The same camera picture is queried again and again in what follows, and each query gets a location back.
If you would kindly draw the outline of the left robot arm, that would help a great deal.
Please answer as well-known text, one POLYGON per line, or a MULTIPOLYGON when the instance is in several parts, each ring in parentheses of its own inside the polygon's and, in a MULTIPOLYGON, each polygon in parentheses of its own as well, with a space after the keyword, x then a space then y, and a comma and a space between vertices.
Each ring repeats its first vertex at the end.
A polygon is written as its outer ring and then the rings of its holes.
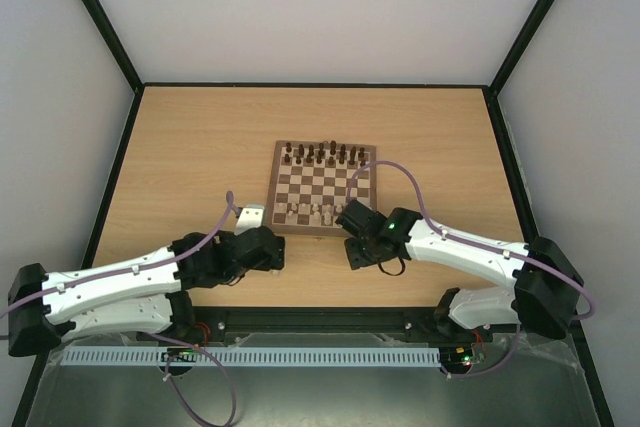
POLYGON ((193 232, 154 252, 103 267, 19 269, 7 296, 8 353, 27 357, 96 333, 184 331, 188 290, 229 286, 251 271, 280 271, 285 240, 268 227, 193 232))

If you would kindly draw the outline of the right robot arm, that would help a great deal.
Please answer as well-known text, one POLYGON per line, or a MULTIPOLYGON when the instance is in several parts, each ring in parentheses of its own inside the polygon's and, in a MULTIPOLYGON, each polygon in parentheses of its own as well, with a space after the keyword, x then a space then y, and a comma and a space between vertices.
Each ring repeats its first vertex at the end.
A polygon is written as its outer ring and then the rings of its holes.
POLYGON ((566 336, 584 281, 560 247, 537 237, 504 242, 451 229, 416 211, 396 208, 388 216, 352 200, 336 225, 348 233, 351 269, 397 259, 433 262, 491 282, 483 290, 453 288, 443 296, 436 326, 455 339, 486 324, 518 324, 550 339, 566 336))

